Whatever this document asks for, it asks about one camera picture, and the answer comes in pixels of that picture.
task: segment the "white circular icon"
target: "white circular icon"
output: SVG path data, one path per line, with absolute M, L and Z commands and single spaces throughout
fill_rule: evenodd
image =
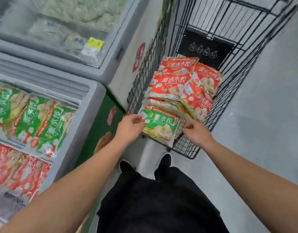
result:
M 210 48 L 208 47 L 203 51 L 203 55 L 208 56 L 210 54 Z
M 212 52 L 210 55 L 209 55 L 210 58 L 214 59 L 217 57 L 217 51 L 214 51 Z
M 191 51 L 194 51 L 197 48 L 197 45 L 195 43 L 190 44 L 189 49 Z
M 196 49 L 196 52 L 197 53 L 202 53 L 203 51 L 203 45 L 200 45 L 197 49 Z

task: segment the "green package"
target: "green package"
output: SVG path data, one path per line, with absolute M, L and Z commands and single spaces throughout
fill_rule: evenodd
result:
M 12 86 L 0 85 L 0 132 L 5 132 L 28 102 L 27 93 Z
M 7 129 L 11 138 L 15 138 L 22 143 L 29 142 L 32 135 L 45 120 L 53 105 L 53 100 L 41 96 L 30 95 L 28 104 L 15 119 L 12 127 Z
M 152 105 L 143 105 L 138 114 L 143 117 L 146 124 L 143 133 L 163 144 L 173 146 L 180 124 L 180 117 Z
M 56 156 L 68 133 L 75 112 L 73 108 L 55 104 L 35 132 L 34 139 L 31 140 L 31 148 L 36 148 L 37 152 L 48 157 Z

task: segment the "hand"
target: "hand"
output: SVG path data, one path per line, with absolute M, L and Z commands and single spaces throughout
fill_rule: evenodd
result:
M 186 137 L 195 145 L 204 149 L 206 145 L 216 142 L 204 124 L 197 120 L 190 120 L 182 131 Z
M 126 115 L 123 117 L 122 121 L 119 122 L 114 139 L 128 146 L 136 140 L 144 127 L 145 123 L 142 121 L 140 115 Z

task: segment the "left hand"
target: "left hand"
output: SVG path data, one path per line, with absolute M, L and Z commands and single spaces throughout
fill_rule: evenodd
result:
M 144 127 L 145 123 L 140 115 L 127 115 L 119 122 L 114 139 L 128 146 L 136 140 Z

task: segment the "person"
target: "person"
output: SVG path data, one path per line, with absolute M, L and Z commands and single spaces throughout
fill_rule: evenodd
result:
M 113 140 L 88 161 L 53 183 L 2 226 L 0 233 L 75 232 L 96 203 L 121 154 L 144 128 L 142 118 L 122 119 Z M 192 120 L 183 129 L 202 148 L 253 213 L 271 232 L 298 232 L 298 186 L 237 155 Z M 101 202 L 98 232 L 228 232 L 219 211 L 165 155 L 156 180 L 126 162 Z

